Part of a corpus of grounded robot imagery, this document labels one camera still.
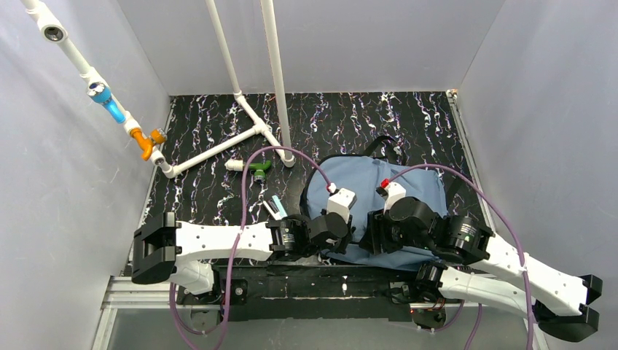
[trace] gray panel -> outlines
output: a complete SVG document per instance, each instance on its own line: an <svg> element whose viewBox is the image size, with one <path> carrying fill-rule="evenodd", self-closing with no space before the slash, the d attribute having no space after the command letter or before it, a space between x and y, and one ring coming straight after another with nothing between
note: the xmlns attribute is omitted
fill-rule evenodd
<svg viewBox="0 0 618 350"><path fill-rule="evenodd" d="M460 90L483 187L524 248L605 282L599 332L553 349L616 348L617 33L615 1L508 1Z"/></svg>
<svg viewBox="0 0 618 350"><path fill-rule="evenodd" d="M449 308L454 314L456 308ZM523 349L525 327L521 318L484 308L470 349ZM271 319L232 322L222 350L390 350L461 349L474 326L476 308L465 308L448 330L435 334L418 331L412 323L382 319ZM200 349L212 349L219 331L207 338L189 335ZM184 349L169 310L119 310L109 350Z"/></svg>
<svg viewBox="0 0 618 350"><path fill-rule="evenodd" d="M460 85L504 0L275 1L288 92ZM231 93L203 0L119 0L170 95ZM273 91L259 1L217 1L240 87Z"/></svg>
<svg viewBox="0 0 618 350"><path fill-rule="evenodd" d="M115 1L46 1L145 128L168 97ZM86 349L152 165L19 1L0 6L0 349Z"/></svg>

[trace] blue valve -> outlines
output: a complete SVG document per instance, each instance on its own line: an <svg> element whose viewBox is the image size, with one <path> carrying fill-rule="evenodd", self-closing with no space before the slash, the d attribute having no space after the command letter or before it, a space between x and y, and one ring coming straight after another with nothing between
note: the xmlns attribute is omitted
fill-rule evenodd
<svg viewBox="0 0 618 350"><path fill-rule="evenodd" d="M90 84L87 94L94 102L105 107L114 120L116 120L116 123L120 124L125 122L125 115L120 111L118 105L112 98L112 91L109 87L105 86L104 83L94 82Z"/></svg>

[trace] blue bag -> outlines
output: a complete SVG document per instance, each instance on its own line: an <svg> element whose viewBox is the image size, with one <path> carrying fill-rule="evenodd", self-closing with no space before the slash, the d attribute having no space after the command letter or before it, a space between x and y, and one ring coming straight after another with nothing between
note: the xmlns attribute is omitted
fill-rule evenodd
<svg viewBox="0 0 618 350"><path fill-rule="evenodd" d="M385 140L392 141L387 136L381 136L363 155L331 155L320 162L326 175L338 188L346 188L356 194L356 203L351 209L352 227L355 228L352 243L348 245L345 254L328 252L327 256L348 263L417 271L422 263L435 259L430 251L406 246L390 254L373 255L358 246L367 229L367 213L384 208L384 199L375 192L375 188L382 180L406 169L406 166L394 165L368 156L373 153L377 143ZM406 196L416 197L425 202L431 210L441 216L447 214L444 184L436 171L409 171L395 182L406 189ZM315 176L313 171L300 196L300 210L303 215L311 219L321 215L329 197L329 193L324 190L325 187L326 182L322 176L319 174Z"/></svg>

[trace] black marble table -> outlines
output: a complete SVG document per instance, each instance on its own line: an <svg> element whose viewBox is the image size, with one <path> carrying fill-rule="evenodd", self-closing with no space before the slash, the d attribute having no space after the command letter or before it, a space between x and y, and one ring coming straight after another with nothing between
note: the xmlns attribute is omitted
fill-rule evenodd
<svg viewBox="0 0 618 350"><path fill-rule="evenodd" d="M438 163L469 176L446 93L296 93L287 95L286 100L292 146L315 160L335 153L361 152L376 136L389 135L406 152L408 165ZM281 139L275 96L248 95L247 101ZM169 163L182 163L251 126L251 119L232 95L177 96L172 100L163 154ZM241 173L227 171L224 163L230 158L245 160L267 145L264 137L253 136L175 179L167 179L158 171L145 217L175 211L182 221L239 225ZM259 203L275 194L289 214L297 213L300 193L311 170L301 160L293 168L285 168L274 152L263 154L255 162L263 160L272 160L273 167L262 185L250 182L249 223L267 219ZM451 175L443 179L446 186L453 180ZM450 211L482 219L477 196L465 187L459 190Z"/></svg>

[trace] orange valve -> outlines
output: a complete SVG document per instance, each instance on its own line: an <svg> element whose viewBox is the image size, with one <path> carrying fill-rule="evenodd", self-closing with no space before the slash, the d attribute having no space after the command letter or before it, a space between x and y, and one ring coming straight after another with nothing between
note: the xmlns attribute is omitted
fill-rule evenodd
<svg viewBox="0 0 618 350"><path fill-rule="evenodd" d="M152 155L152 148L155 146L155 143L151 139L146 139L141 133L140 128L131 129L129 135L136 140L137 145L143 151L141 153L141 159L148 160L150 155Z"/></svg>
<svg viewBox="0 0 618 350"><path fill-rule="evenodd" d="M154 129L150 133L150 139L154 141L155 144L162 144L163 142L168 140L168 137L167 135L165 135L165 131L163 131L163 129L158 128Z"/></svg>

